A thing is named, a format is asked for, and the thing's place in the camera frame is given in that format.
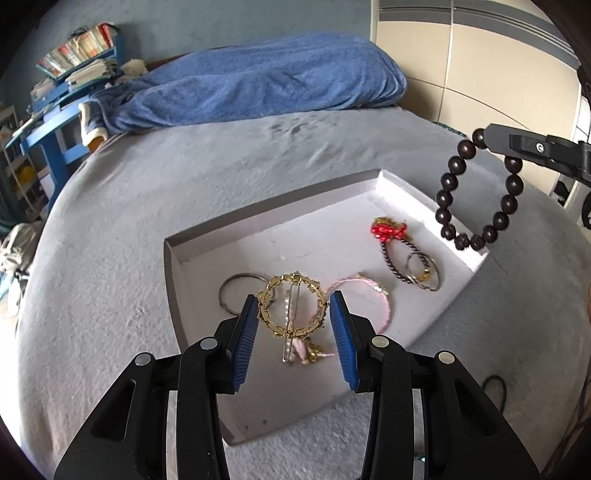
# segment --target gold hair clip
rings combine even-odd
[[[285,282],[289,282],[291,285],[285,309],[285,325],[282,326],[271,319],[268,306],[269,301],[273,297],[274,290],[281,287]],[[296,328],[295,319],[297,316],[300,287],[302,284],[304,284],[312,294],[318,297],[317,312],[310,323],[306,324],[304,327]],[[297,287],[295,298],[293,296],[294,286]],[[309,334],[324,326],[324,317],[326,316],[326,307],[328,306],[326,294],[320,288],[319,282],[301,275],[300,272],[273,277],[265,287],[265,290],[258,293],[257,298],[259,301],[258,319],[271,329],[273,335],[285,338],[282,356],[284,362],[290,361],[294,338],[303,340],[308,337]]]

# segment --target bed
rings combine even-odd
[[[65,186],[38,247],[18,327],[23,450],[50,478],[135,354],[179,352],[164,285],[164,238],[373,168],[433,197],[458,139],[400,108],[290,113],[110,138]],[[505,176],[489,153],[471,162],[454,214],[472,231],[498,209]],[[560,206],[532,186],[519,202],[481,270],[411,350],[449,349],[478,381],[501,375],[508,384],[505,417],[542,469],[564,434],[591,356],[591,248]],[[230,474],[353,479],[370,409],[370,397],[345,397],[276,434],[228,447]]]

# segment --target pink bracelet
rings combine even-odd
[[[385,315],[382,318],[381,324],[375,329],[375,333],[377,333],[378,335],[381,333],[384,333],[386,328],[390,324],[390,315],[391,315],[392,309],[390,308],[390,300],[388,298],[388,292],[378,282],[371,280],[370,278],[366,278],[362,274],[358,274],[353,277],[341,278],[340,280],[337,280],[335,283],[333,283],[328,288],[328,290],[326,290],[326,296],[330,297],[330,295],[335,290],[337,290],[337,288],[339,286],[341,286],[343,283],[347,283],[347,282],[351,282],[351,281],[361,281],[361,282],[365,283],[366,285],[369,285],[373,290],[375,290],[376,292],[378,292],[380,294],[380,297],[381,297],[382,302],[384,304]],[[337,355],[337,352],[328,352],[328,353],[322,352],[320,350],[320,348],[318,347],[318,345],[313,344],[309,338],[305,338],[303,340],[294,339],[293,346],[294,346],[294,349],[295,349],[297,355],[300,357],[301,362],[304,365],[316,362],[319,358],[325,358],[328,356]]]

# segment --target jewelry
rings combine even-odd
[[[449,159],[447,166],[449,172],[441,176],[441,186],[443,190],[437,192],[435,200],[439,205],[439,209],[435,212],[435,219],[443,225],[441,228],[441,237],[453,241],[458,250],[472,247],[473,250],[479,251],[485,247],[486,244],[493,244],[499,237],[499,232],[506,230],[509,226],[509,215],[517,211],[517,196],[523,192],[523,180],[517,175],[523,168],[523,161],[520,158],[505,157],[505,168],[510,173],[505,182],[505,188],[509,195],[505,195],[501,199],[501,211],[496,212],[492,218],[492,224],[486,225],[482,229],[482,234],[475,233],[472,238],[468,235],[456,232],[450,221],[452,214],[448,207],[453,203],[452,192],[457,188],[457,176],[462,175],[466,171],[466,160],[471,160],[476,156],[476,147],[484,150],[486,144],[484,143],[484,129],[478,128],[472,134],[472,141],[462,140],[457,145],[457,153],[459,156],[454,156]]]
[[[405,282],[409,285],[415,284],[421,287],[423,290],[428,291],[437,291],[441,286],[441,277],[439,274],[439,269],[437,265],[433,261],[432,257],[426,254],[423,251],[420,251],[415,245],[411,242],[411,237],[407,234],[407,224],[406,223],[398,223],[392,221],[388,217],[377,217],[374,219],[371,225],[371,233],[374,235],[375,238],[379,240],[380,247],[382,250],[382,257],[386,262],[386,265],[390,269],[390,271],[394,274],[394,276]],[[405,273],[400,273],[400,271],[394,266],[392,260],[390,259],[390,255],[388,254],[387,243],[390,240],[399,240],[401,243],[409,247],[413,253],[411,253],[407,257],[407,263],[405,266]],[[416,276],[410,272],[410,260],[414,255],[417,255],[423,264],[423,272]],[[433,266],[436,274],[437,274],[437,287],[431,288],[427,287],[424,283],[431,278],[431,267],[430,264]]]
[[[235,275],[232,275],[231,277],[228,277],[224,281],[224,283],[222,283],[219,291],[217,292],[217,300],[220,304],[220,307],[222,307],[224,310],[226,310],[231,315],[235,315],[235,316],[239,316],[240,312],[234,312],[230,307],[228,307],[226,302],[223,301],[223,291],[228,286],[228,284],[230,284],[231,282],[233,282],[234,280],[237,280],[239,278],[256,278],[257,280],[261,280],[263,283],[269,283],[269,280],[267,280],[265,277],[263,277],[261,275],[257,275],[255,273],[250,273],[250,272],[237,273]],[[275,292],[273,292],[273,295],[269,299],[269,304],[273,303],[274,300],[275,300]]]
[[[375,290],[376,292],[378,292],[380,294],[381,299],[382,299],[382,303],[384,304],[384,316],[382,318],[381,323],[375,329],[375,331],[376,331],[377,335],[384,333],[384,331],[386,330],[386,328],[390,324],[390,321],[391,321],[390,315],[391,315],[392,310],[390,308],[390,301],[389,301],[388,292],[378,282],[363,276],[362,273],[359,273],[359,274],[351,276],[351,277],[345,277],[345,278],[341,278],[340,280],[337,280],[335,283],[333,283],[328,288],[328,290],[326,290],[326,296],[330,297],[330,295],[335,290],[337,290],[337,288],[340,287],[342,284],[348,283],[348,282],[354,282],[354,281],[356,281],[356,282],[360,281],[360,282],[370,286],[373,290]],[[310,340],[309,337],[305,338],[303,340],[294,339],[294,348],[295,348],[297,355],[300,357],[301,362],[304,365],[314,363],[317,360],[319,360],[320,358],[326,358],[329,356],[337,355],[336,351],[323,352],[321,350],[321,347],[319,347],[319,345],[312,343],[312,341]]]
[[[286,309],[285,315],[285,326],[278,325],[277,323],[271,320],[271,315],[269,314],[268,306],[269,300],[272,299],[273,292],[276,288],[281,287],[285,282],[290,283],[289,289],[289,298],[288,304]],[[312,318],[311,322],[305,327],[295,327],[295,319],[297,316],[297,307],[298,301],[300,296],[300,287],[304,284],[308,290],[314,295],[318,297],[317,299],[317,311],[314,317]],[[293,300],[292,290],[293,287],[297,287],[296,298]],[[285,344],[283,350],[283,357],[282,360],[284,362],[288,362],[291,357],[291,351],[293,348],[293,340],[295,338],[304,339],[309,334],[314,332],[316,329],[320,327],[324,327],[324,317],[326,316],[326,308],[328,306],[328,301],[326,294],[320,288],[320,283],[311,280],[308,277],[301,275],[299,272],[294,272],[289,275],[281,275],[275,276],[267,283],[265,290],[262,290],[257,295],[259,301],[258,307],[258,319],[262,321],[267,327],[269,327],[273,335],[284,337]]]

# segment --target white tray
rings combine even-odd
[[[437,205],[395,175],[372,170],[312,185],[177,233],[164,242],[168,302],[179,347],[184,351],[213,335],[230,315],[218,305],[225,279],[253,272],[265,277],[299,271],[328,288],[357,272],[379,281],[390,292],[392,322],[385,335],[404,347],[415,341],[461,292],[488,250],[455,249],[440,236]],[[382,259],[369,228],[375,217],[406,221],[413,243],[437,262],[443,284],[438,292],[397,280]],[[459,232],[471,233],[457,220]],[[400,269],[410,250],[390,245]],[[250,293],[264,285],[252,281]],[[352,313],[374,325],[383,315],[375,292],[359,285],[342,288]],[[230,285],[228,304],[240,311],[248,292]],[[330,322],[314,334],[315,343],[331,346]],[[259,325],[246,383],[236,395],[218,396],[224,440],[234,445],[302,419],[348,391],[337,357],[312,365],[281,362],[283,342]]]

